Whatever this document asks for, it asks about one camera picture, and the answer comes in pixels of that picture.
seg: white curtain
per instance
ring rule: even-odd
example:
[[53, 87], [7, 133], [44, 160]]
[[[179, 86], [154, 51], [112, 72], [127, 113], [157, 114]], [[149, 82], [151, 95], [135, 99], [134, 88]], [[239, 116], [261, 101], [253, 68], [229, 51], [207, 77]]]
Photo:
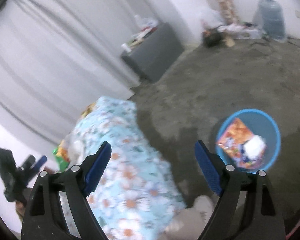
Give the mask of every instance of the white curtain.
[[126, 0], [8, 0], [0, 12], [0, 104], [58, 144], [101, 95], [128, 99], [120, 60], [138, 31]]

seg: colorful food package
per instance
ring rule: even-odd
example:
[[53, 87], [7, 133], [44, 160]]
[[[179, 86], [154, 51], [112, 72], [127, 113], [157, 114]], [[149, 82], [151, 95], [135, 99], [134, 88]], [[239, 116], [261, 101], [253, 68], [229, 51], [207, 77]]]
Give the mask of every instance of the colorful food package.
[[68, 157], [68, 151], [64, 149], [63, 147], [59, 146], [57, 149], [53, 151], [53, 155], [55, 156], [55, 159], [59, 165], [59, 171], [63, 172], [68, 168], [70, 160]]
[[236, 162], [237, 167], [245, 169], [258, 168], [266, 148], [264, 139], [254, 135], [239, 118], [227, 127], [217, 145]]

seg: large plastic water bottle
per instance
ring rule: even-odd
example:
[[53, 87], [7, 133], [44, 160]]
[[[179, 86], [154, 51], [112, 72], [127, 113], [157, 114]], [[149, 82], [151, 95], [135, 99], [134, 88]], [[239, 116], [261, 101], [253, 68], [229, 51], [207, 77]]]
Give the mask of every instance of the large plastic water bottle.
[[287, 40], [282, 7], [273, 0], [260, 0], [259, 11], [263, 19], [263, 29], [269, 36], [279, 42]]

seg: floral blanket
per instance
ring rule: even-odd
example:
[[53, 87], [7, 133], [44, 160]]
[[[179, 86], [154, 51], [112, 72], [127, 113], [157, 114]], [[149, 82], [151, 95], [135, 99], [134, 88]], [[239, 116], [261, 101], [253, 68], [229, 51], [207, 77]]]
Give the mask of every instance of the floral blanket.
[[[77, 123], [72, 140], [83, 143], [82, 159], [95, 154], [104, 141], [111, 144], [109, 164], [87, 198], [109, 239], [156, 240], [174, 213], [185, 208], [170, 164], [138, 128], [133, 102], [101, 97]], [[64, 212], [73, 231], [69, 207]]]

